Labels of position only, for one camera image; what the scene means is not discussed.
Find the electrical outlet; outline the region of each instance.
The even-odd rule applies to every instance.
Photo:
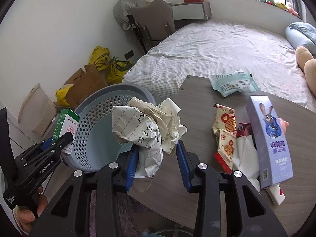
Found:
[[[130,50],[128,53],[124,54],[124,57],[126,60],[128,60],[129,58],[133,56],[134,56],[133,50]]]

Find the blue gripper pad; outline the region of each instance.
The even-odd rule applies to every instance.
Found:
[[[139,158],[138,145],[133,144],[131,148],[131,152],[133,154],[126,170],[126,181],[125,181],[126,192],[128,192],[130,188],[133,186],[136,168],[138,164],[138,158]]]
[[[186,158],[184,155],[184,150],[181,146],[181,143],[182,142],[179,141],[177,144],[176,155],[177,155],[177,159],[178,159],[178,164],[179,164],[179,168],[180,168],[180,173],[181,173],[183,185],[184,185],[184,187],[186,187],[186,190],[188,192],[190,192],[190,190],[192,188],[190,170],[189,170],[189,166],[188,166],[188,163],[186,161]]]
[[[48,149],[48,148],[51,146],[51,144],[52,144],[52,139],[53,139],[53,138],[49,138],[47,141],[45,141],[45,142],[43,143],[43,146],[42,146],[42,150],[43,150],[43,151],[45,151],[46,149]]]

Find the gray table surface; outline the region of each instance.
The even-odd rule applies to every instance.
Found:
[[[208,78],[187,76],[173,101],[180,107],[181,124],[188,128],[182,136],[185,148],[196,153],[202,162],[223,171],[214,159],[217,149],[212,132],[215,103],[235,109],[237,122],[248,122],[245,110],[250,95],[267,95],[278,116],[288,121],[286,138],[294,177],[280,184],[285,201],[274,206],[265,190],[260,194],[273,209],[288,235],[303,225],[316,203],[316,113],[266,92],[236,92],[223,98],[214,91]],[[183,187],[175,153],[164,153],[160,170],[145,192],[129,192],[133,198],[153,211],[190,228],[194,228],[198,194],[189,194]]]

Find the purple toothpaste box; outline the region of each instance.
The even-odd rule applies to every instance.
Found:
[[[261,188],[292,178],[289,147],[269,98],[250,96],[246,110],[258,152]]]

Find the qr code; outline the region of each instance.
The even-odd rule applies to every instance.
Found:
[[[262,175],[263,175],[263,180],[267,180],[269,178],[267,168],[262,171]]]

